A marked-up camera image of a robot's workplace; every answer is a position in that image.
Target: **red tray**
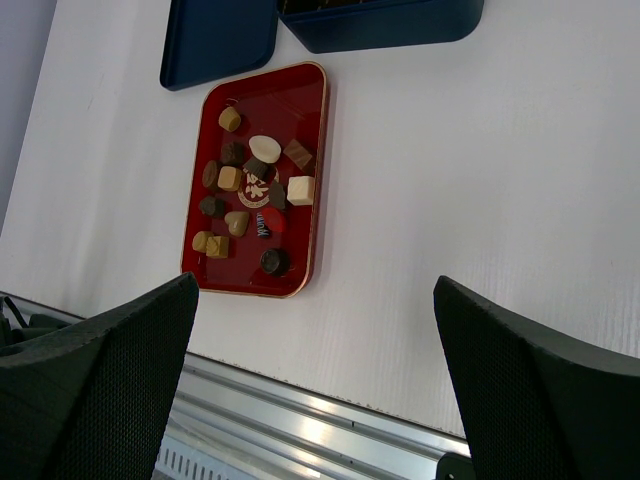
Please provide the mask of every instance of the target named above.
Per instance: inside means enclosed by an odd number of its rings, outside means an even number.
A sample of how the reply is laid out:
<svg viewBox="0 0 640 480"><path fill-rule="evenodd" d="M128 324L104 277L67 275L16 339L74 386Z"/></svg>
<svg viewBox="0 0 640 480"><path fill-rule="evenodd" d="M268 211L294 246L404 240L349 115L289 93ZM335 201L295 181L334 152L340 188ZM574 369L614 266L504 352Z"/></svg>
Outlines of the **red tray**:
<svg viewBox="0 0 640 480"><path fill-rule="evenodd" d="M193 272L200 289L290 297L309 281L315 256L328 98L326 73L320 65L312 62L223 83L211 90L202 108L182 250L182 272ZM218 116L227 106L233 106L242 116L242 124L233 133L218 125ZM268 135L276 139L283 150L295 138L316 155L313 205L287 205L284 212L286 231L271 232L271 237L266 239L257 236L256 214L269 206L268 191L262 193L261 188L251 190L246 175L243 175L237 192L219 190L215 194L216 198L224 200L227 212L250 213L247 233L243 237L231 236L223 219L212 219L198 209L200 201L211 195L202 185L202 173L207 162L219 160L222 146L231 141L244 144L245 159L248 160L249 139L254 135ZM277 173L272 172L267 182L258 187L268 187L277 175L286 188L289 177L304 175L284 153L275 167ZM228 258L211 259L192 249L194 235L202 230L230 237ZM282 248L289 254L291 266L282 277L270 276L260 268L260 257L269 248Z"/></svg>

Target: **white chocolate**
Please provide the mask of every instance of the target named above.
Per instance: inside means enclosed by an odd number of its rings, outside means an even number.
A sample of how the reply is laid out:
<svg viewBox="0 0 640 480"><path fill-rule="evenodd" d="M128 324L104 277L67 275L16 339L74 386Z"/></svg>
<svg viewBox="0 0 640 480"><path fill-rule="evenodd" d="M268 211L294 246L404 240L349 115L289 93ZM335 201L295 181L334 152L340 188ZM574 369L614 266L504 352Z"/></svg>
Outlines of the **white chocolate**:
<svg viewBox="0 0 640 480"><path fill-rule="evenodd" d="M296 206L313 205L315 183L313 177L291 177L287 192L289 203Z"/></svg>
<svg viewBox="0 0 640 480"><path fill-rule="evenodd" d="M249 148L254 157L263 163L276 163L282 153L282 147L273 138L256 135L249 139Z"/></svg>

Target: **chocolate truffle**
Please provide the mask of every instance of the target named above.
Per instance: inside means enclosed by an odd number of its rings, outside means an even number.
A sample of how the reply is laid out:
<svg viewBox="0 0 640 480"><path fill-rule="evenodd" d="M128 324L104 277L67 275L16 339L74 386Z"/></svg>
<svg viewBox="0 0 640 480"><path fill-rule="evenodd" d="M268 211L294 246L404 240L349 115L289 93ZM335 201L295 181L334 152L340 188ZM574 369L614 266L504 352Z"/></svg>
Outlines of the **chocolate truffle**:
<svg viewBox="0 0 640 480"><path fill-rule="evenodd" d="M224 217L224 202L219 198L205 197L200 202L200 211L213 218Z"/></svg>
<svg viewBox="0 0 640 480"><path fill-rule="evenodd" d="M229 167L237 167L244 162L244 145L240 142L231 142L223 145L220 153L220 162Z"/></svg>

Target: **dark chocolate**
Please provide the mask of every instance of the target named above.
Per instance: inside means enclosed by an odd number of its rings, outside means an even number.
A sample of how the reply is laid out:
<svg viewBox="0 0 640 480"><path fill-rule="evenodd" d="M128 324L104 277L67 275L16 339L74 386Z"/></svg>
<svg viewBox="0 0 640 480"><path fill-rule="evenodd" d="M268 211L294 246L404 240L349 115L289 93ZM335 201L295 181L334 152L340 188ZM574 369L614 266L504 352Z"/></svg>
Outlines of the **dark chocolate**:
<svg viewBox="0 0 640 480"><path fill-rule="evenodd" d="M281 277L289 270L289 255L280 248L270 248L262 254L260 267L273 277Z"/></svg>
<svg viewBox="0 0 640 480"><path fill-rule="evenodd" d="M240 142L231 142L223 145L220 162L228 167L242 165L242 162L244 162L244 145Z"/></svg>
<svg viewBox="0 0 640 480"><path fill-rule="evenodd" d="M244 169L251 175L255 175L259 180L264 180L269 172L269 165L261 162L256 157L251 157L244 164Z"/></svg>
<svg viewBox="0 0 640 480"><path fill-rule="evenodd" d="M275 180L269 186L269 203L278 210L284 210L287 207L287 192L284 190L284 185Z"/></svg>
<svg viewBox="0 0 640 480"><path fill-rule="evenodd" d="M200 202L200 211L213 218L224 217L224 202L219 198L205 197Z"/></svg>

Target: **logo on tray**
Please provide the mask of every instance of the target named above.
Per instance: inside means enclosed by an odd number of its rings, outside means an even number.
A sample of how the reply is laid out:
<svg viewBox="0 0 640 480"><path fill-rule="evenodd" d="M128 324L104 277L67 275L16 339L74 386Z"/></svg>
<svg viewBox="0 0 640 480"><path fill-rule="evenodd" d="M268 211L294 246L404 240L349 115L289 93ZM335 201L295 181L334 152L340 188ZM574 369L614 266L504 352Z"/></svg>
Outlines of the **logo on tray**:
<svg viewBox="0 0 640 480"><path fill-rule="evenodd" d="M242 184L238 189L238 198L245 207L262 208L269 203L269 184L273 180L276 182L280 180L278 169L275 169L275 172L275 176L270 178L269 183L267 183L244 170Z"/></svg>

